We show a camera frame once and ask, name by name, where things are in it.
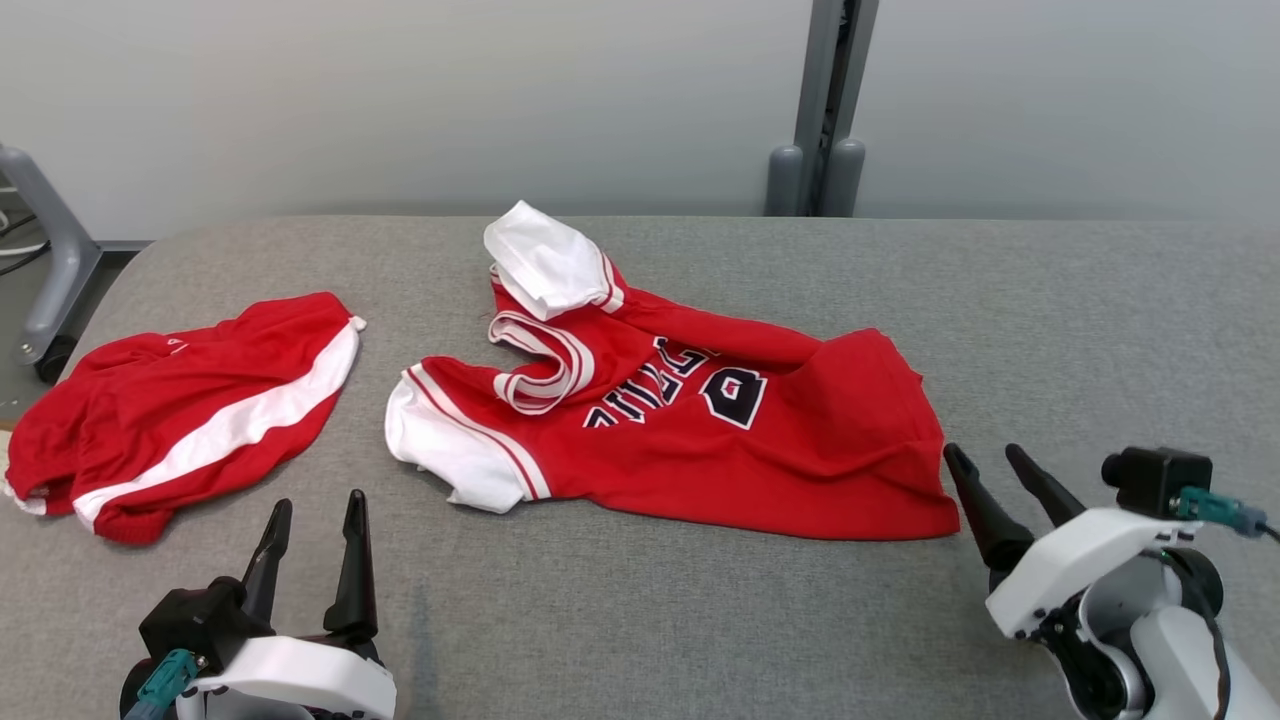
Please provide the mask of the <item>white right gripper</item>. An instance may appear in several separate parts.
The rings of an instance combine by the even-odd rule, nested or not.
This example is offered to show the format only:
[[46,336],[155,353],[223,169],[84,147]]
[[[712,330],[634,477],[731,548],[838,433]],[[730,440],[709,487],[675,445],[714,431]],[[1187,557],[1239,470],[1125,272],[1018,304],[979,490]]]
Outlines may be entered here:
[[1029,635],[1036,614],[1062,607],[1073,596],[1146,550],[1190,541],[1198,521],[1157,519],[1124,509],[1088,509],[1020,445],[1007,445],[1005,457],[1021,487],[1057,529],[1034,542],[980,482],[977,465],[956,443],[943,447],[980,559],[989,573],[1010,573],[986,601],[1004,637]]

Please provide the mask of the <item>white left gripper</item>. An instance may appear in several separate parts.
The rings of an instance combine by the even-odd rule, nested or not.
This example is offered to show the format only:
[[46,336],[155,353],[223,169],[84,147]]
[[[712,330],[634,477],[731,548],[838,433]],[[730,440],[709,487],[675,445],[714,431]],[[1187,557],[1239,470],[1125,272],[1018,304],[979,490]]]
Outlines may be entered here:
[[[352,489],[340,533],[344,552],[335,598],[323,629],[330,638],[371,642],[378,635],[369,502]],[[242,610],[269,625],[279,564],[291,539],[293,505],[275,502],[242,578]],[[292,637],[244,642],[218,675],[200,676],[175,700],[178,719],[311,719],[315,711],[347,719],[393,719],[397,687],[390,671],[371,659]]]

